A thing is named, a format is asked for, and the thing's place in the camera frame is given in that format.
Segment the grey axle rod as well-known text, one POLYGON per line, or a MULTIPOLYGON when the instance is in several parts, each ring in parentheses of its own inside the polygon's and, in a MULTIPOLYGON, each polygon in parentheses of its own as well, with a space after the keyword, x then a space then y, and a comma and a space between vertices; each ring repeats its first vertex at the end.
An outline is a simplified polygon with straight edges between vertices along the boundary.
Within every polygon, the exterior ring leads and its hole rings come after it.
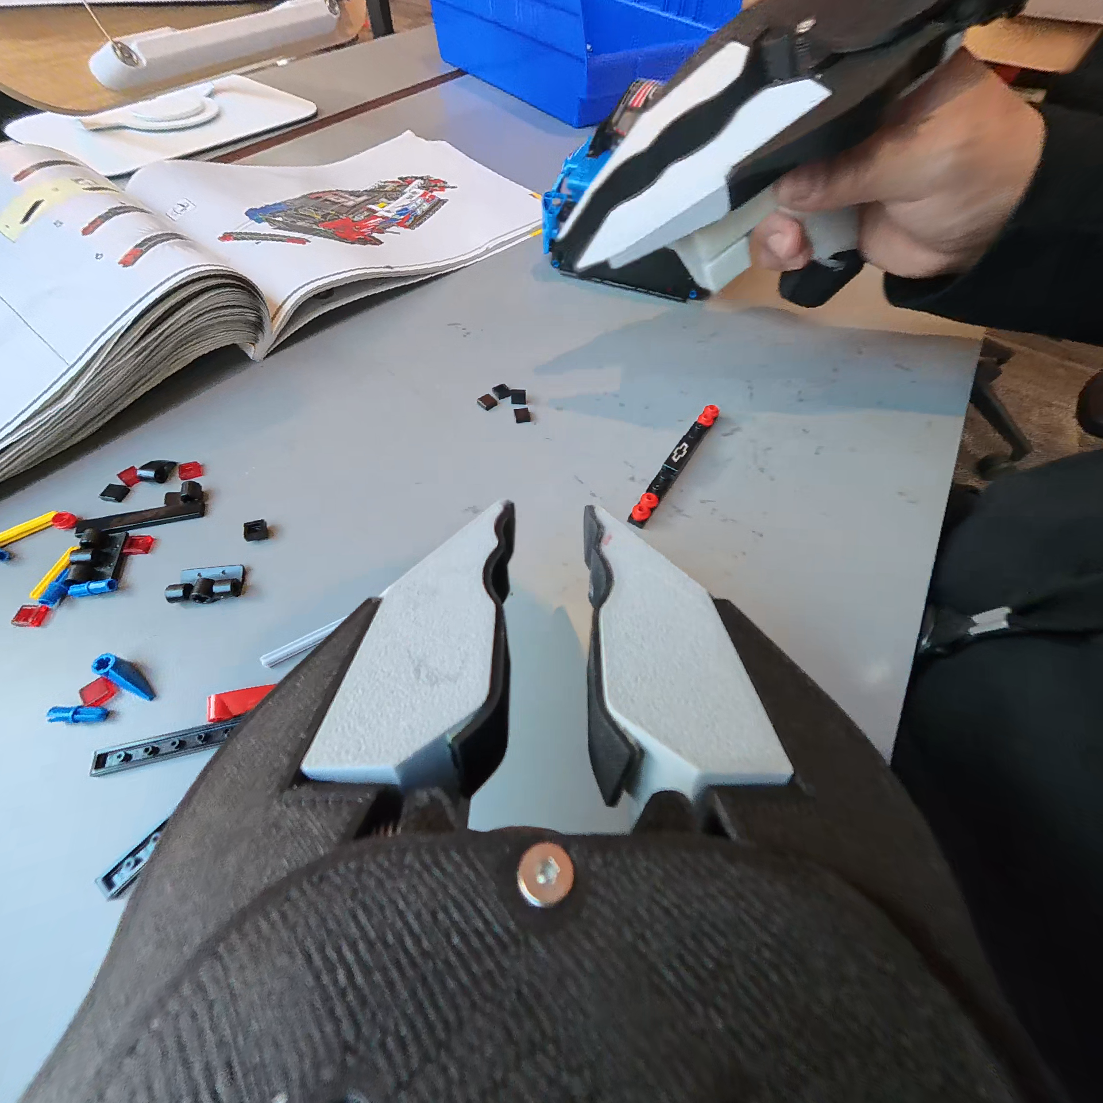
POLYGON ((310 631, 292 641, 281 643, 270 649, 258 657, 258 663, 264 669, 271 670, 280 666, 293 658, 305 655, 314 647, 328 639, 339 627, 342 626, 347 616, 339 617, 321 627, 310 631))

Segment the long black studded plate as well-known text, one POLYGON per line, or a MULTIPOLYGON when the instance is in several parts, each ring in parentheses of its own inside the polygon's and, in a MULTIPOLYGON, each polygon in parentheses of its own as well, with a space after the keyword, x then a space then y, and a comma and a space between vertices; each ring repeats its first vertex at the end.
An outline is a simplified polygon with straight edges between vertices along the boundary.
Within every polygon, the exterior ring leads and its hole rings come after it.
POLYGON ((131 887, 150 862, 167 825, 169 818, 163 819, 98 875, 95 883, 104 900, 116 900, 131 887))
POLYGON ((143 765, 175 761, 223 746, 246 719, 237 716, 223 721, 200 724, 150 739, 97 749, 89 764, 89 778, 135 770, 143 765))

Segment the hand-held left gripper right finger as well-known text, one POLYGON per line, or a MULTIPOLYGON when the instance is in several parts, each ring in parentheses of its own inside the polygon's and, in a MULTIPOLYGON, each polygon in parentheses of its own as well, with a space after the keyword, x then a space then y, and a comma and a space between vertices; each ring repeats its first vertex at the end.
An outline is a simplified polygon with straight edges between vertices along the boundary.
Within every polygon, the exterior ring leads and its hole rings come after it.
POLYGON ((792 764, 715 603, 604 508, 584 508, 587 751, 605 805, 780 787, 792 764))

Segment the black office chair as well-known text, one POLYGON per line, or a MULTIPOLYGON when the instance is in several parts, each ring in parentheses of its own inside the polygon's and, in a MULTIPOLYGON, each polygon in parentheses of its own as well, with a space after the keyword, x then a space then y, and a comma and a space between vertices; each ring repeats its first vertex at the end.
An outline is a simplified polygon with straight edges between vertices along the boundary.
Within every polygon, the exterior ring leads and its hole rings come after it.
POLYGON ((1100 439, 1082 428, 1077 409, 1100 368, 1095 346, 1012 333, 984 337, 954 465, 958 480, 979 488, 1016 470, 1099 451, 1100 439))

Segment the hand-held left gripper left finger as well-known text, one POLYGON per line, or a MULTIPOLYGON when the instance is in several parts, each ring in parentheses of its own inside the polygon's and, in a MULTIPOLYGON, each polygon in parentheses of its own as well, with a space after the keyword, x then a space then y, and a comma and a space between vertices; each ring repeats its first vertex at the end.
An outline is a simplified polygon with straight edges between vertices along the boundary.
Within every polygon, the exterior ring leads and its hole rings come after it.
POLYGON ((380 596, 314 729, 314 782, 472 796, 508 747, 504 601, 516 508, 501 500, 380 596))

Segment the blue plastic bin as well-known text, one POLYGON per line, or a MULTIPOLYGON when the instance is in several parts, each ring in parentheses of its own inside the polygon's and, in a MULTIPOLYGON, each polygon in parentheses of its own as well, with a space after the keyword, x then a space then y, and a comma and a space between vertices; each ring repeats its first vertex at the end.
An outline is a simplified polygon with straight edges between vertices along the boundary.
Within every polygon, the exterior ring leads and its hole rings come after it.
POLYGON ((444 62, 575 127, 668 79, 741 1, 433 1, 444 62))

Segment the person's right hand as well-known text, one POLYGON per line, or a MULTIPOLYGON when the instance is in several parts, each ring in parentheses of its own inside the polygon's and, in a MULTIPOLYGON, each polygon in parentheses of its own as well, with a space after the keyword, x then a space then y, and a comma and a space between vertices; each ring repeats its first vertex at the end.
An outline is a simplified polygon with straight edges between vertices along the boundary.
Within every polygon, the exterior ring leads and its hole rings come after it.
POLYGON ((1041 114, 959 48, 860 145, 775 184, 751 262, 803 269, 812 246, 798 217, 854 209, 858 249, 876 269, 907 279, 967 271, 1029 187, 1044 137, 1041 114))

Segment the scattered loose toy brick parts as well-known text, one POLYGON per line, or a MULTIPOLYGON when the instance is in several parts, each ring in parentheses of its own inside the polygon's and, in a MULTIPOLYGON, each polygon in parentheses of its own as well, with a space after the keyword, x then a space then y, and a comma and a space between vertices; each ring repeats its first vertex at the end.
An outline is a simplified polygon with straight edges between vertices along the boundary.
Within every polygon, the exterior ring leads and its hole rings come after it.
POLYGON ((134 710, 220 719, 269 692, 247 636, 274 594, 279 517, 239 510, 201 463, 125 476, 3 532, 3 742, 113 736, 134 710))

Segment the open instruction booklet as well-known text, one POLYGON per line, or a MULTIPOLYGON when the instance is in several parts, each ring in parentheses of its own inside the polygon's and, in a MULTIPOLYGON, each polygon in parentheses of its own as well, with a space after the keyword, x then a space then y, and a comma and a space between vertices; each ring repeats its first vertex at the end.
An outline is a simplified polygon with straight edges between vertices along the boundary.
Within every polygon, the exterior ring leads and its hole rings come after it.
POLYGON ((263 360, 346 302, 540 231, 539 194, 405 131, 313 166, 172 160, 115 184, 2 144, 1 478, 20 477, 195 360, 263 360))

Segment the white desk lamp base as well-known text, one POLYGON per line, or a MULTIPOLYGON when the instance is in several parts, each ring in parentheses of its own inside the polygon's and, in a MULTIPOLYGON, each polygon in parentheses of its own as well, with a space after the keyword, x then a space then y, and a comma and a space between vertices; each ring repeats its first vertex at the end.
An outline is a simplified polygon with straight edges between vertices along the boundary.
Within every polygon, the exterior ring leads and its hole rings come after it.
POLYGON ((123 178, 309 121, 314 103, 244 71, 344 44, 365 17, 363 2, 286 1, 200 26, 111 37, 89 55, 88 69, 124 103, 18 117, 3 124, 3 139, 123 178))

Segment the person's black clothed legs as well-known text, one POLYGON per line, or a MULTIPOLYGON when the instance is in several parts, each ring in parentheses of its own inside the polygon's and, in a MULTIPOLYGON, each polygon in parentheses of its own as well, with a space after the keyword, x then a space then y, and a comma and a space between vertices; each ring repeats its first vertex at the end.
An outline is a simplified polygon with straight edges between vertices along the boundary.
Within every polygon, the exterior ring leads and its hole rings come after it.
POLYGON ((891 769, 1072 1101, 1102 1096, 1102 456, 956 488, 891 769))

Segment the blue red toy brick car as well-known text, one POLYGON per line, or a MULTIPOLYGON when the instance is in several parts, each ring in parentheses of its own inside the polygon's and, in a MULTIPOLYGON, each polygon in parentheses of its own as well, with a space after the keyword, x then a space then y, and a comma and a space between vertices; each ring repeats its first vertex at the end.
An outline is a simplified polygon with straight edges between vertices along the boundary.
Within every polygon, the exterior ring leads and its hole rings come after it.
POLYGON ((594 183, 599 170, 632 129, 643 109, 663 91, 659 79, 637 78, 625 91, 613 110, 589 139, 566 156, 553 186, 541 196, 542 252, 559 273, 606 286, 676 301, 699 300, 710 295, 698 286, 672 249, 660 249, 633 261, 622 268, 596 265, 586 271, 574 270, 564 258, 558 245, 562 226, 594 183))

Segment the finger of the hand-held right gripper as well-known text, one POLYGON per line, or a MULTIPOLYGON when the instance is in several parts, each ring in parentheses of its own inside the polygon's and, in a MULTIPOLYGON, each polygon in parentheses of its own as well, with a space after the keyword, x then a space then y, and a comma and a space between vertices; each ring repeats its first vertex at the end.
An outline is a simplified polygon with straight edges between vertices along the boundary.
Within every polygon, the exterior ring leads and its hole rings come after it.
POLYGON ((729 177, 755 149, 750 46, 696 54, 642 109, 560 226, 560 250, 657 250, 730 210, 729 177))
POLYGON ((570 210, 568 266, 621 269, 719 222, 737 166, 830 99, 811 77, 670 81, 570 210))

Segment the black brick strip red studs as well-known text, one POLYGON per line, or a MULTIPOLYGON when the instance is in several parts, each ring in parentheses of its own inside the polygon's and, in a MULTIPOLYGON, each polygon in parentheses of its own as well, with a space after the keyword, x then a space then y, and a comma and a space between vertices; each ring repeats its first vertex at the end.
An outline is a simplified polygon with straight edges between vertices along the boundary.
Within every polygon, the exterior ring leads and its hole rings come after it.
POLYGON ((638 501, 633 505, 626 520, 629 525, 642 528, 647 525, 655 510, 679 479, 686 465, 695 455, 703 440, 719 418, 720 409, 717 404, 702 408, 696 420, 686 430, 664 458, 658 472, 641 493, 638 501))

